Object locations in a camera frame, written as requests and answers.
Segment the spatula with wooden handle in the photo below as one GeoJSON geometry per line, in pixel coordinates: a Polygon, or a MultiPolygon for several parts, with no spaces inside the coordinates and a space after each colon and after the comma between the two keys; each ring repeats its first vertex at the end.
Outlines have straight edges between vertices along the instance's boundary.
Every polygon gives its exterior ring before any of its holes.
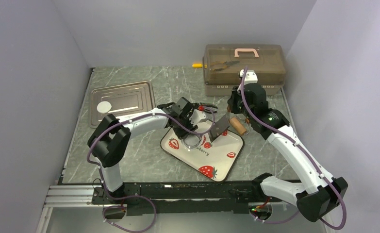
{"type": "Polygon", "coordinates": [[[212,126],[208,132],[211,143],[218,139],[224,131],[230,127],[230,115],[230,112],[226,111],[225,113],[213,113],[207,116],[207,122],[212,126]]]}

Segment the strawberry pattern white tray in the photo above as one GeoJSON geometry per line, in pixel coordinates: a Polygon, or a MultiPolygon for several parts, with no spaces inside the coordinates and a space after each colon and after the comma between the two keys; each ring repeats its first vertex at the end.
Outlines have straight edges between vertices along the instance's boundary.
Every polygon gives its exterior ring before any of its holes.
{"type": "Polygon", "coordinates": [[[225,130],[211,143],[207,133],[190,134],[186,139],[178,139],[170,129],[160,142],[162,150],[167,154],[216,183],[228,178],[244,144],[243,138],[230,130],[225,130]]]}

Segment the wooden rolling pin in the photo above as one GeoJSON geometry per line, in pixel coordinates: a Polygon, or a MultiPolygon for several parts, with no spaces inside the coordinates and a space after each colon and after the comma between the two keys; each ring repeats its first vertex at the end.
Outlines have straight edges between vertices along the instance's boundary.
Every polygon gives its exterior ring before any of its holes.
{"type": "Polygon", "coordinates": [[[229,120],[229,124],[237,131],[239,135],[247,135],[250,132],[248,126],[244,126],[242,124],[241,119],[239,117],[232,117],[229,120]]]}

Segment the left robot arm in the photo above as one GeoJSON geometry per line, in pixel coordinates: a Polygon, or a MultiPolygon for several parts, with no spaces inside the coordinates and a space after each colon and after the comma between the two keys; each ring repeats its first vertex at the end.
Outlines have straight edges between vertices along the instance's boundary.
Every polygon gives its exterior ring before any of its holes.
{"type": "Polygon", "coordinates": [[[129,141],[143,133],[172,128],[179,139],[186,138],[197,129],[192,119],[196,107],[182,97],[177,102],[158,105],[145,113],[126,116],[121,119],[108,114],[97,126],[87,141],[88,162],[99,167],[104,197],[112,204],[119,203],[124,196],[124,182],[119,163],[126,152],[129,141]]]}

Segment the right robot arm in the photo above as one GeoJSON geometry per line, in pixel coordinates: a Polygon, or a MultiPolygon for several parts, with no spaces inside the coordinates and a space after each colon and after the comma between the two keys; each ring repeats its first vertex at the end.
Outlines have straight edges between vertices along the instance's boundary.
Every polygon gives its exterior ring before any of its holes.
{"type": "Polygon", "coordinates": [[[256,83],[234,87],[228,99],[228,112],[242,114],[252,129],[271,144],[285,158],[299,182],[292,183],[264,173],[252,180],[252,197],[264,201],[268,197],[280,199],[297,207],[310,222],[322,221],[336,207],[342,208],[342,222],[330,228],[342,229],[347,221],[347,207],[343,197],[348,183],[334,177],[309,153],[298,139],[287,117],[270,108],[265,90],[256,83]]]}

